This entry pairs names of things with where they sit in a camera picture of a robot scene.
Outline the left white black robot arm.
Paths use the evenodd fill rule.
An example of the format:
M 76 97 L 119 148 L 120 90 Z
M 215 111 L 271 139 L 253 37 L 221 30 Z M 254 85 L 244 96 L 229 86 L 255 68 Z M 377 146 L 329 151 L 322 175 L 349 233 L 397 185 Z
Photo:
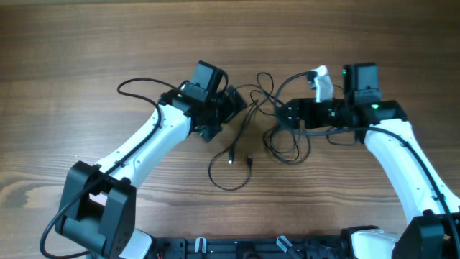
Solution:
M 150 258 L 156 242 L 138 230 L 137 190 L 155 166 L 192 132 L 206 142 L 230 122 L 244 100 L 227 73 L 198 62 L 191 79 L 171 86 L 149 119 L 110 155 L 89 165 L 78 161 L 68 171 L 59 211 L 45 229 L 84 247 L 87 258 Z

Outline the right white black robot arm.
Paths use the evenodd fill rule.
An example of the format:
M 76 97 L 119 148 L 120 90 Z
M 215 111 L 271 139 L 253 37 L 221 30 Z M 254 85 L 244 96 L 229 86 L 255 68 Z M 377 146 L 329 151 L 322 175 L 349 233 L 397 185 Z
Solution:
M 378 227 L 343 230 L 350 258 L 458 258 L 459 197 L 449 189 L 418 144 L 403 108 L 382 100 L 376 63 L 343 67 L 344 96 L 322 65 L 302 72 L 314 98 L 275 107 L 282 127 L 306 137 L 352 132 L 377 159 L 403 207 L 407 227 L 393 235 Z

